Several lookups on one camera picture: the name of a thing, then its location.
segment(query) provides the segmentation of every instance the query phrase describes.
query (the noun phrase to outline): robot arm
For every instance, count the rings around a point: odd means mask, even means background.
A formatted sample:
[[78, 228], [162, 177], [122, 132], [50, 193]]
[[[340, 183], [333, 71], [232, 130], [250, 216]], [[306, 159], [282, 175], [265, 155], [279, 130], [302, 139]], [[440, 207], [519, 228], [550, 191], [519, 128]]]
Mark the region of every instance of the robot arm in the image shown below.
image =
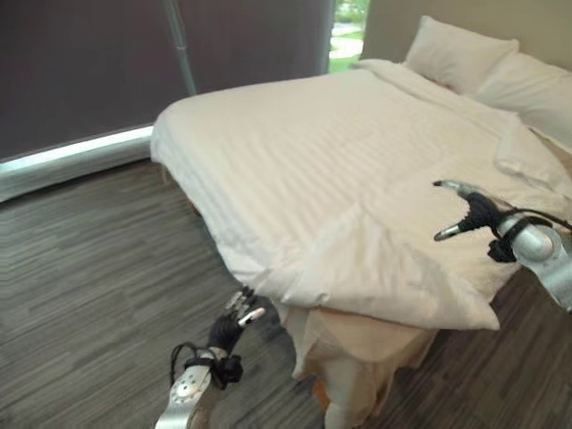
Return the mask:
[[[497, 262], [518, 261], [529, 268], [556, 303], [572, 314], [572, 225], [549, 214], [515, 208], [468, 183], [437, 181], [434, 185], [456, 190], [469, 204], [467, 216], [438, 232], [436, 241], [490, 227], [497, 239], [490, 244], [489, 256]], [[554, 229], [548, 221], [568, 231]]]
[[[211, 409], [220, 391], [242, 376], [239, 356], [232, 350], [244, 328], [261, 317], [265, 310], [252, 310], [256, 303], [252, 290], [243, 288], [227, 303], [223, 315], [214, 322], [205, 349], [192, 343], [175, 347], [171, 356], [171, 390], [169, 404], [156, 423], [156, 429], [207, 428]], [[189, 348], [194, 356], [185, 362], [185, 372], [175, 381], [174, 365], [179, 352]]]

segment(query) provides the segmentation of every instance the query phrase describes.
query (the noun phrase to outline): white duvet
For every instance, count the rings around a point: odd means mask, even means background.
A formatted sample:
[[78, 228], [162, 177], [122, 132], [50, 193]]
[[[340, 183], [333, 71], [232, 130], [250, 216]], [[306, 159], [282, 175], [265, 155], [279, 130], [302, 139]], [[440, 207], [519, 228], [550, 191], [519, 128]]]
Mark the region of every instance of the white duvet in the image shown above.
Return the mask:
[[514, 115], [380, 60], [171, 105], [152, 157], [203, 215], [225, 264], [259, 294], [426, 328], [498, 328], [516, 265], [490, 231], [433, 235], [467, 210], [439, 179], [570, 216], [572, 183]]

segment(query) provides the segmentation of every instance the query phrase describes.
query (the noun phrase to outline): black cable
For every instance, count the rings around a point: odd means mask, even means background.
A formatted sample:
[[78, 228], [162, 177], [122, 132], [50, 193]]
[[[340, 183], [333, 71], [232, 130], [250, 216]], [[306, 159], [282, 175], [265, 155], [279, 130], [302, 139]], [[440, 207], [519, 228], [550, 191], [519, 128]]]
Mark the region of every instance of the black cable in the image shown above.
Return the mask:
[[195, 346], [192, 342], [183, 342], [178, 346], [175, 346], [171, 351], [171, 371], [169, 372], [169, 381], [171, 382], [171, 386], [175, 384], [175, 367], [177, 365], [177, 359], [179, 358], [179, 354], [185, 348], [190, 349], [193, 352], [193, 357], [196, 358], [198, 355], [198, 347]]
[[530, 208], [516, 208], [514, 210], [511, 210], [511, 212], [512, 213], [534, 213], [535, 215], [540, 215], [542, 217], [545, 217], [546, 219], [548, 219], [554, 223], [557, 223], [558, 225], [572, 231], [572, 224], [570, 224], [570, 223], [568, 223], [568, 222], [566, 222], [566, 221], [564, 221], [564, 220], [562, 220], [556, 216], [553, 216], [552, 214], [541, 212], [540, 210], [533, 210]]

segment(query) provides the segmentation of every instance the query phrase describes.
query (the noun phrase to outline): beige wall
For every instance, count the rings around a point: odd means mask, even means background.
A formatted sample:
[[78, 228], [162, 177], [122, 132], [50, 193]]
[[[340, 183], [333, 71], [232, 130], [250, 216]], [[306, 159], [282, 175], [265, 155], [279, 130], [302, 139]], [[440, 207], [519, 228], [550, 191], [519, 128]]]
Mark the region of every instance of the beige wall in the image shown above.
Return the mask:
[[362, 57], [402, 61], [424, 14], [572, 71], [572, 0], [372, 0]]

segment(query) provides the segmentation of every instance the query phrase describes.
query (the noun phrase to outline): gray carpet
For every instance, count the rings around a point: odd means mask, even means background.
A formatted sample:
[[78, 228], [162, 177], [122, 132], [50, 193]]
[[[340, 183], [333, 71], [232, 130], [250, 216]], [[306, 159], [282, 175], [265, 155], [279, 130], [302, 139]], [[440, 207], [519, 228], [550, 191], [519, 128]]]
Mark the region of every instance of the gray carpet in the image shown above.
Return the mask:
[[[139, 163], [5, 204], [0, 220], [0, 426], [152, 426], [172, 346], [204, 342], [236, 286], [183, 194]], [[366, 427], [572, 428], [572, 318], [529, 273], [495, 308], [499, 332], [441, 332]], [[236, 351], [244, 381], [212, 427], [320, 426], [274, 312]]]

